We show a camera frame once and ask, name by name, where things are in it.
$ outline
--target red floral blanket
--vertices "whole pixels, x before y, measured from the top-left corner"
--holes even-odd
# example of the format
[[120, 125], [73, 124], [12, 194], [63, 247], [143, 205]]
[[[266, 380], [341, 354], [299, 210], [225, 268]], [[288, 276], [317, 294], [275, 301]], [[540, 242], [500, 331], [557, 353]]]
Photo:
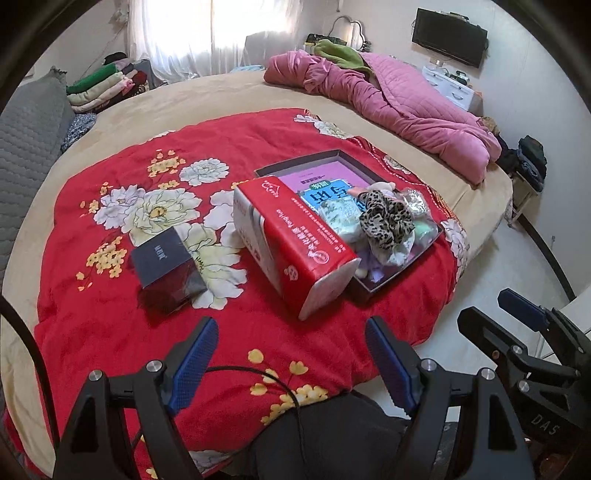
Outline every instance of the red floral blanket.
[[[446, 230], [382, 295], [360, 308], [345, 296], [305, 322], [285, 308], [237, 236], [233, 188], [254, 170], [341, 149], [402, 189], [420, 190]], [[137, 303], [129, 252], [176, 226], [207, 283], [192, 305], [153, 322]], [[381, 315], [411, 343], [428, 338], [464, 266], [465, 232], [435, 191], [361, 137], [301, 109], [246, 113], [166, 132], [72, 177], [47, 242], [35, 329], [56, 396], [60, 430], [88, 373], [135, 372], [165, 357], [204, 315], [219, 324], [211, 365], [252, 365], [287, 383], [300, 403], [325, 400], [377, 374], [365, 320]], [[212, 472], [293, 404], [262, 375], [205, 375], [176, 423], [202, 472]], [[127, 414], [130, 435], [139, 428]], [[140, 443], [144, 478], [156, 478]]]

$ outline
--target gray quilted cushion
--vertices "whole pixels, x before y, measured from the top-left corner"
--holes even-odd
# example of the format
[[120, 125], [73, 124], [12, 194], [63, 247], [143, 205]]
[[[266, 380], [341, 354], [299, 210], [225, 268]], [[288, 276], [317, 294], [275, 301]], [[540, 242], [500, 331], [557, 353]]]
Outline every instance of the gray quilted cushion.
[[65, 74], [55, 68], [19, 87], [0, 115], [0, 288], [18, 229], [73, 120]]

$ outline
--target white flower print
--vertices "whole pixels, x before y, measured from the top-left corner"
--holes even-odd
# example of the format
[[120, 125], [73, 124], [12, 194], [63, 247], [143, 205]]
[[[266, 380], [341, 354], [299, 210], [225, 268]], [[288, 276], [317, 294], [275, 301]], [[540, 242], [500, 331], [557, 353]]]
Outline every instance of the white flower print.
[[394, 160], [390, 155], [386, 155], [384, 157], [384, 161], [390, 166], [392, 167], [394, 170], [400, 170], [401, 172], [410, 175], [411, 171], [404, 168], [400, 163], [398, 163], [396, 160]]
[[227, 460], [231, 453], [216, 452], [215, 450], [201, 450], [200, 452], [189, 451], [195, 466], [199, 469], [199, 473], [203, 474], [215, 467], [218, 463]]
[[217, 158], [199, 160], [181, 170], [178, 176], [181, 181], [196, 187], [202, 183], [213, 183], [228, 176], [229, 167]]
[[165, 130], [165, 131], [164, 131], [164, 132], [162, 132], [161, 134], [154, 135], [152, 138], [149, 138], [149, 139], [147, 139], [147, 140], [146, 140], [144, 143], [147, 143], [147, 142], [149, 142], [150, 140], [153, 140], [154, 138], [164, 137], [164, 136], [166, 136], [166, 135], [168, 135], [168, 134], [173, 134], [173, 133], [175, 133], [175, 132], [176, 132], [176, 130]]
[[445, 238], [450, 243], [450, 249], [453, 256], [457, 259], [457, 282], [468, 264], [468, 250], [470, 250], [470, 244], [467, 240], [466, 231], [457, 220], [451, 218], [441, 222], [441, 226], [445, 229]]
[[129, 208], [121, 231], [129, 232], [137, 247], [169, 227], [199, 218], [195, 208], [200, 203], [200, 198], [185, 189], [153, 190]]
[[122, 227], [127, 218], [127, 211], [144, 197], [146, 191], [137, 185], [113, 189], [100, 199], [103, 206], [95, 213], [95, 222], [104, 225], [107, 230]]
[[242, 238], [234, 227], [234, 190], [216, 192], [210, 201], [214, 207], [203, 219], [203, 224], [213, 230], [223, 227], [220, 243], [224, 247], [244, 248]]
[[313, 123], [314, 126], [318, 129], [318, 131], [323, 135], [330, 135], [331, 137], [341, 138], [343, 140], [353, 137], [353, 135], [349, 135], [349, 134], [345, 133], [344, 131], [342, 131], [334, 123], [323, 122], [321, 120], [315, 119], [312, 116], [296, 115], [294, 118], [294, 121], [295, 122]]
[[238, 250], [217, 244], [216, 232], [201, 223], [184, 223], [175, 228], [207, 285], [207, 291], [193, 300], [193, 308], [222, 310], [228, 299], [243, 292], [237, 285], [246, 283], [246, 270], [231, 268], [240, 261]]

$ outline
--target television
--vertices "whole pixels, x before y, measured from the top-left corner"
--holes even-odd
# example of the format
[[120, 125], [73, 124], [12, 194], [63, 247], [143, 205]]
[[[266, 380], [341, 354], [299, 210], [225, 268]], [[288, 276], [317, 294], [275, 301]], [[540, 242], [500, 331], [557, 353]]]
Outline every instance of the television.
[[461, 18], [419, 8], [413, 43], [478, 68], [487, 48], [487, 34]]

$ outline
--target blue label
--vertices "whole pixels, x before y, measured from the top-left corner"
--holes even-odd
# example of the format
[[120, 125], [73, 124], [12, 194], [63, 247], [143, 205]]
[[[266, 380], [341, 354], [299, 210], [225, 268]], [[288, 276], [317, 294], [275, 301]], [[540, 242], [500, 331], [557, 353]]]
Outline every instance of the blue label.
[[[310, 185], [308, 190], [300, 192], [300, 196], [315, 212], [318, 212], [318, 205], [325, 200], [336, 200], [346, 196], [350, 188], [351, 185], [344, 180], [323, 180]], [[363, 203], [357, 201], [357, 206], [362, 212], [365, 211]]]

